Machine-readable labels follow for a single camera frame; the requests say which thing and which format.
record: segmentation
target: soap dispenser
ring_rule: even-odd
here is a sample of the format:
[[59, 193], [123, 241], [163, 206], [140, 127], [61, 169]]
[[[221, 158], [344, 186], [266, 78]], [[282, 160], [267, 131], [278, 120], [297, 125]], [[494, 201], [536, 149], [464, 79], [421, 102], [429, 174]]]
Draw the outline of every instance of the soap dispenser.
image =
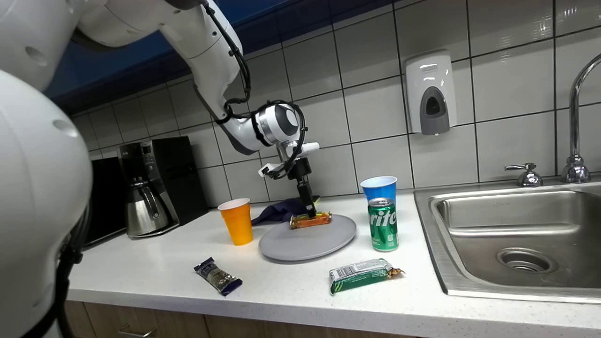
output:
[[411, 132], [438, 135], [457, 124], [451, 56], [446, 50], [405, 61]]

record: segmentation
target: plastic cup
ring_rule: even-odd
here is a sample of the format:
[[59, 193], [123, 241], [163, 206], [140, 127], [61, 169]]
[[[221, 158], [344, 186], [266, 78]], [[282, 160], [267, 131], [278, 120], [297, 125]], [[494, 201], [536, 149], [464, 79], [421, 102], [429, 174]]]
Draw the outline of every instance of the plastic cup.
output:
[[361, 182], [363, 193], [370, 201], [374, 198], [385, 197], [390, 198], [397, 204], [397, 178], [394, 176], [378, 176], [372, 177]]
[[217, 207], [234, 245], [245, 245], [252, 241], [250, 202], [249, 198], [238, 198]]

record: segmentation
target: cabinet handle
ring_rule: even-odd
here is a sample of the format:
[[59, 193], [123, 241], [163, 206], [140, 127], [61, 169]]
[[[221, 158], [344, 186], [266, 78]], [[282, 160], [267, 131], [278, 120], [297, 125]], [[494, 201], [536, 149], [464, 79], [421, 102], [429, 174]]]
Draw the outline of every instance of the cabinet handle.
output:
[[119, 329], [119, 331], [117, 332], [117, 336], [118, 337], [135, 337], [135, 338], [143, 338], [143, 337], [154, 337], [154, 332], [156, 331], [156, 328], [148, 331], [147, 333], [134, 333], [134, 332], [127, 332], [127, 329], [129, 328], [129, 323], [123, 325], [122, 328]]

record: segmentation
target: backsplash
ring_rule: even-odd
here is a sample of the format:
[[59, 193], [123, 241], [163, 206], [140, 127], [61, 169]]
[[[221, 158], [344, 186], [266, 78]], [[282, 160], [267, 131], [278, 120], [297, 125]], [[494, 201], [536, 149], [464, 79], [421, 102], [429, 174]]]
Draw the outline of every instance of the backsplash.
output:
[[[457, 123], [435, 136], [407, 133], [403, 63], [445, 48], [453, 61]], [[356, 194], [358, 183], [398, 177], [397, 188], [517, 178], [534, 162], [557, 175], [568, 155], [570, 86], [601, 52], [598, 0], [404, 0], [246, 55], [248, 105], [294, 100], [307, 118], [315, 194]], [[241, 96], [238, 80], [226, 96]], [[581, 91], [581, 153], [601, 171], [601, 70]], [[72, 117], [90, 158], [120, 144], [187, 135], [207, 199], [252, 202], [297, 196], [295, 182], [261, 178], [275, 149], [237, 153], [204, 109], [189, 76]]]

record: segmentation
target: white countertop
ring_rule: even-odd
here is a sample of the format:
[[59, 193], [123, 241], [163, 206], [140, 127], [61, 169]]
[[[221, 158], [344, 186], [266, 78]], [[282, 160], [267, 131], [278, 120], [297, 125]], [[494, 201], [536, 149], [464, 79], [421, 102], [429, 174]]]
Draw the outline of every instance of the white countertop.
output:
[[[264, 207], [253, 206], [252, 216]], [[358, 225], [349, 245], [321, 259], [266, 260], [258, 242], [272, 226], [254, 228], [254, 240], [235, 247], [213, 210], [162, 236], [132, 241], [121, 235], [87, 250], [71, 273], [69, 299], [422, 337], [601, 337], [598, 305], [444, 294], [411, 192], [397, 195], [400, 247], [390, 253], [371, 247], [362, 195], [323, 198], [319, 209]], [[194, 273], [210, 256], [243, 280], [227, 297]], [[379, 257], [405, 277], [330, 295], [330, 269]]]

